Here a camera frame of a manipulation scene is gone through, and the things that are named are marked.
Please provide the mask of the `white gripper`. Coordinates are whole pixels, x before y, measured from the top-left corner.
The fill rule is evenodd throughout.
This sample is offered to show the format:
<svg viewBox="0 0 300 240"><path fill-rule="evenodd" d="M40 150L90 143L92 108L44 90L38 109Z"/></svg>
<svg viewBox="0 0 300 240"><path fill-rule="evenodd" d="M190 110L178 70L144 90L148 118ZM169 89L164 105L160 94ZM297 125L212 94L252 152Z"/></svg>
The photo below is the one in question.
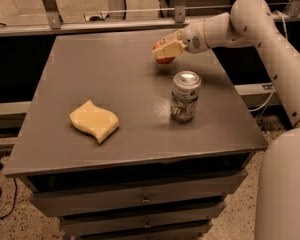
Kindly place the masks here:
<svg viewBox="0 0 300 240"><path fill-rule="evenodd" d="M209 50L205 39L204 21L193 22L160 40L159 48L151 51L155 59L180 56L184 50L196 54Z"/></svg>

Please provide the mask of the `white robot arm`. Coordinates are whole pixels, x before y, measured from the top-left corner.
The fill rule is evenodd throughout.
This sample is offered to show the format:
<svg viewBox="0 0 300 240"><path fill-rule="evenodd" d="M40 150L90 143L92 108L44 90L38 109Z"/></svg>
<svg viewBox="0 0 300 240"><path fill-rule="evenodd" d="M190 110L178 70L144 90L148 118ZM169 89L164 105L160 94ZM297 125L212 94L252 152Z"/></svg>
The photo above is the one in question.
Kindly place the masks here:
<svg viewBox="0 0 300 240"><path fill-rule="evenodd" d="M293 128L262 161L255 240L300 240L300 53L279 32L265 0L236 0L231 11L193 22L154 45L155 59L215 47L256 49Z"/></svg>

